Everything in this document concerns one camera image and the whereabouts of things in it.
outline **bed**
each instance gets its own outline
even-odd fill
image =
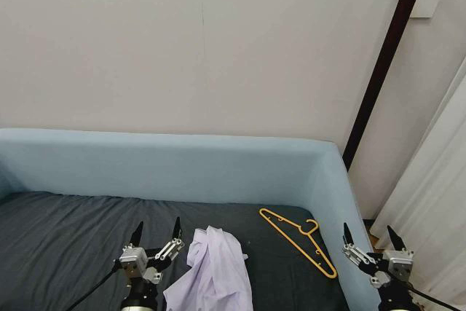
[[[299,223],[313,216],[338,279],[324,277],[274,231],[258,214],[263,206]],[[160,246],[176,216],[187,243],[207,225],[237,237],[249,255],[255,310],[376,310],[380,303],[341,253],[344,222],[362,249],[370,245],[332,143],[2,129],[0,273],[8,283],[0,309],[62,310],[106,273],[140,220],[142,244]],[[187,247],[160,289],[187,271],[186,254]],[[120,274],[76,310],[118,310],[126,295]]]

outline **black cable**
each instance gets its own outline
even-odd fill
[[[441,302],[440,300],[437,300],[436,298],[432,298],[431,296],[428,296],[427,294],[422,293],[421,291],[418,291],[417,289],[406,285],[407,289],[412,291],[413,293],[416,293],[417,295],[422,296],[423,298],[430,300],[431,302],[435,302],[436,304],[439,304],[440,306],[445,307],[446,309],[453,310],[453,311],[461,311],[460,309],[457,309],[456,307],[453,307],[451,305],[448,305],[445,302]]]
[[[73,308],[81,304],[90,294],[94,293],[95,289],[99,288],[101,285],[103,285],[116,271],[118,271],[119,265],[115,263],[115,265],[112,267],[111,271],[105,275],[104,278],[100,280],[99,283],[97,283],[95,286],[93,286],[85,295],[81,296],[79,299],[77,299],[68,309],[65,311],[71,311]]]
[[[441,302],[440,300],[437,300],[436,298],[434,298],[434,297],[432,297],[432,296],[429,296],[429,295],[427,295],[427,294],[422,293],[421,291],[418,291],[418,290],[415,289],[414,287],[410,286],[408,283],[405,283],[405,282],[403,282],[403,281],[397,279],[396,276],[394,276],[392,273],[390,273],[390,272],[388,272],[388,271],[387,271],[387,274],[388,274],[391,278],[397,280],[398,282],[401,282],[402,285],[403,285],[406,289],[408,289],[409,291],[412,291],[413,293],[416,293],[417,295],[422,296],[424,299],[427,299],[427,300],[429,300],[429,301],[431,301],[431,302],[434,302],[434,303],[436,303],[436,304],[439,304],[440,306],[443,306],[443,307],[445,307],[446,309],[449,309],[449,310],[461,311],[460,309],[457,309],[456,307],[453,307],[453,306],[451,306],[451,305],[448,305],[448,304],[445,303],[445,302]]]

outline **white curtain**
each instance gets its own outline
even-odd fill
[[[438,299],[466,307],[466,60],[371,233],[377,248],[387,225],[414,251],[410,281]],[[444,310],[422,302],[426,310]]]

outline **robotic arm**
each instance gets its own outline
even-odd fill
[[[121,303],[121,311],[157,311],[157,285],[162,279],[163,270],[171,265],[184,247],[181,240],[180,218],[176,219],[172,239],[163,248],[144,249],[140,247],[142,231],[143,222],[141,221],[131,235],[130,243],[123,247],[123,254],[114,260],[110,273],[66,311],[75,308],[119,269],[125,272],[128,278],[127,286],[131,288],[129,295]]]
[[[346,223],[344,224],[343,254],[369,275],[369,283],[377,288],[382,301],[379,304],[379,311],[421,311],[419,306],[413,303],[409,291],[449,310],[460,311],[413,288],[409,277],[413,268],[414,252],[406,249],[401,237],[390,226],[387,228],[394,250],[385,250],[384,253],[364,253],[354,244],[350,229]]]

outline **dark wooden frame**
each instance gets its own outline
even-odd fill
[[[344,149],[343,161],[347,170],[349,170],[352,160],[358,150],[359,143],[363,137],[364,130],[371,116],[374,105],[379,96],[385,77],[387,76],[390,64],[400,44],[401,37],[408,23],[409,16],[416,0],[398,0],[398,4],[393,14],[390,27],[385,36],[384,43],[380,49],[379,57],[372,71],[366,93],[360,105],[358,115],[352,127],[351,134]]]

